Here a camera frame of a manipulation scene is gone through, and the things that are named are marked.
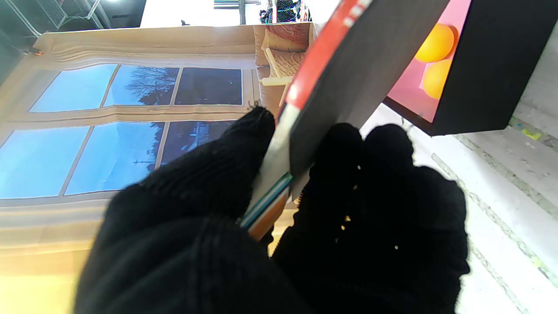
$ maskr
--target black glove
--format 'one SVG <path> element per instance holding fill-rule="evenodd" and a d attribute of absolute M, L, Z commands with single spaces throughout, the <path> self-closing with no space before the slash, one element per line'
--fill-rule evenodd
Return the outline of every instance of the black glove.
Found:
<path fill-rule="evenodd" d="M 465 198 L 412 154 L 396 125 L 364 142 L 346 124 L 325 136 L 273 255 L 318 310 L 453 313 L 469 272 Z"/>

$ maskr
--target cushion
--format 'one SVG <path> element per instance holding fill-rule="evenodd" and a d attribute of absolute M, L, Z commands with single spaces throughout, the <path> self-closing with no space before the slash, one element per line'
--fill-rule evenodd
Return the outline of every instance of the cushion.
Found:
<path fill-rule="evenodd" d="M 266 25 L 261 48 L 289 52 L 306 51 L 309 31 L 309 23 Z"/>
<path fill-rule="evenodd" d="M 256 65 L 269 65 L 262 50 L 263 38 L 266 35 L 265 25 L 254 25 L 254 39 L 256 41 Z"/>
<path fill-rule="evenodd" d="M 274 70 L 271 73 L 272 77 L 292 77 L 298 72 L 302 61 L 304 61 L 306 52 L 288 53 L 286 51 L 269 49 L 266 56 L 269 58 L 270 64 Z"/>

